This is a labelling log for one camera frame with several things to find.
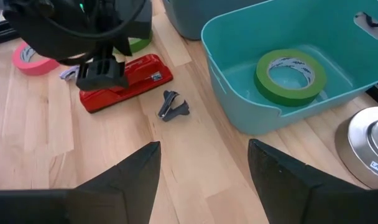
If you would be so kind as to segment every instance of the bin handle hole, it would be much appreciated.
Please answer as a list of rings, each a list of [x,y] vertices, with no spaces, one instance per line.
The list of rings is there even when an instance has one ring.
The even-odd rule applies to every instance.
[[[378,40],[378,21],[376,19],[365,12],[358,12],[353,21],[362,30]]]

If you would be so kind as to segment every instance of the green tape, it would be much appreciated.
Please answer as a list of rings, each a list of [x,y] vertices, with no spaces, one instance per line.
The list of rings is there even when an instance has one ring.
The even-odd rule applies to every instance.
[[[289,89],[276,84],[269,75],[274,67],[290,67],[303,73],[308,85],[301,89]],[[323,66],[311,56],[294,49],[271,51],[258,61],[255,84],[258,91],[283,106],[303,106],[311,103],[326,85]]]
[[[147,47],[152,42],[153,33],[150,32],[149,39],[139,39],[139,38],[128,38],[129,48],[132,53],[136,53],[145,47]],[[114,53],[121,54],[117,49],[113,50]]]

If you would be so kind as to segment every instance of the stapler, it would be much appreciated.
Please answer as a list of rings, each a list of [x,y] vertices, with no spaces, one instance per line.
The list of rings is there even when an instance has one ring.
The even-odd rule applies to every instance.
[[[170,69],[155,54],[148,54],[125,64],[122,71],[128,88],[115,86],[107,90],[80,90],[80,101],[89,113],[98,112],[173,79]]]

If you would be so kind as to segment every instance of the pink tape roll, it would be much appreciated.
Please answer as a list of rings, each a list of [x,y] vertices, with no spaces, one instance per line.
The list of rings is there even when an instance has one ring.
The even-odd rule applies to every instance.
[[[34,54],[35,51],[23,42],[13,53],[12,62],[22,73],[34,76],[44,75],[59,66],[56,60],[50,58],[29,62]]]

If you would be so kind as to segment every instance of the teal plastic bin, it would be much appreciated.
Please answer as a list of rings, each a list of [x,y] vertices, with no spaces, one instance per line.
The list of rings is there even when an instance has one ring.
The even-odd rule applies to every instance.
[[[215,16],[265,0],[163,0],[165,13],[184,38],[200,40],[204,25]]]
[[[366,12],[378,20],[378,0],[271,0],[210,20],[201,38],[215,95],[243,133],[264,134],[349,101],[378,83],[378,40],[354,22]],[[280,106],[254,84],[267,52],[297,49],[325,69],[323,95],[309,105]]]

